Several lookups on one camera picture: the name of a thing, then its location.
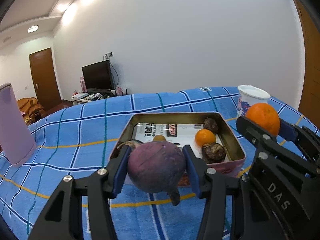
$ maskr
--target black cord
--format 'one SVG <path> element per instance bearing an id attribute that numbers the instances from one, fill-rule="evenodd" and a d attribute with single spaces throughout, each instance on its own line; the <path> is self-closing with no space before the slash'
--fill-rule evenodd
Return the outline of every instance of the black cord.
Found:
<path id="1" fill-rule="evenodd" d="M 107 60 L 107 54 L 103 55 L 103 61 Z M 117 86 L 119 85 L 119 75 L 118 72 L 116 71 L 116 69 L 114 68 L 113 64 L 111 63 L 111 61 L 109 60 L 110 65 L 112 66 L 113 70 L 115 71 L 115 73 L 117 74 L 117 85 L 115 87 L 115 89 L 117 88 Z"/>

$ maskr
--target tangerine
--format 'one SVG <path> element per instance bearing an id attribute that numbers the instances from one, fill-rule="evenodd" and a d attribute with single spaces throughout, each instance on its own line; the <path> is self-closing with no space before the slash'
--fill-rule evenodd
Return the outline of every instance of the tangerine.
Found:
<path id="1" fill-rule="evenodd" d="M 245 117 L 255 122 L 269 133 L 277 136 L 280 130 L 280 118 L 277 111 L 267 103 L 257 103 L 251 106 Z"/>
<path id="2" fill-rule="evenodd" d="M 207 129 L 201 129 L 196 133 L 195 141 L 199 147 L 202 147 L 205 143 L 216 142 L 216 136 Z"/>

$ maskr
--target ceiling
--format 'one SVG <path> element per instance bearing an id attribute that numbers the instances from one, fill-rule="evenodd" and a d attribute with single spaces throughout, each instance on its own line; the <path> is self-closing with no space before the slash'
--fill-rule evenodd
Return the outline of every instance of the ceiling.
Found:
<path id="1" fill-rule="evenodd" d="M 74 0 L 15 0 L 0 22 L 0 49 L 15 41 L 52 31 Z M 39 25 L 36 32 L 28 28 Z"/>

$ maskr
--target white lettering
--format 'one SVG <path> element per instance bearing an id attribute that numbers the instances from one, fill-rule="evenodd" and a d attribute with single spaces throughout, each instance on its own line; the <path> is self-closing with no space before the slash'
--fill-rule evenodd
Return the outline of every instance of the white lettering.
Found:
<path id="1" fill-rule="evenodd" d="M 272 193 L 276 190 L 276 185 L 272 182 L 268 188 L 269 192 Z"/>
<path id="2" fill-rule="evenodd" d="M 275 196 L 275 198 L 278 200 L 278 202 L 280 201 L 281 197 L 282 197 L 282 193 Z"/>
<path id="3" fill-rule="evenodd" d="M 288 206 L 290 206 L 290 202 L 289 201 L 285 201 L 284 204 L 281 205 L 283 210 L 286 210 Z"/>

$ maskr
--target purple tumbler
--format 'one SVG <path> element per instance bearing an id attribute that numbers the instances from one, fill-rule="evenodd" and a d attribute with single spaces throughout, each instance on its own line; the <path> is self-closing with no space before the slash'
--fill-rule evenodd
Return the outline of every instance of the purple tumbler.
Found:
<path id="1" fill-rule="evenodd" d="M 36 149 L 10 83 L 0 86 L 0 145 L 14 167 L 23 165 Z"/>

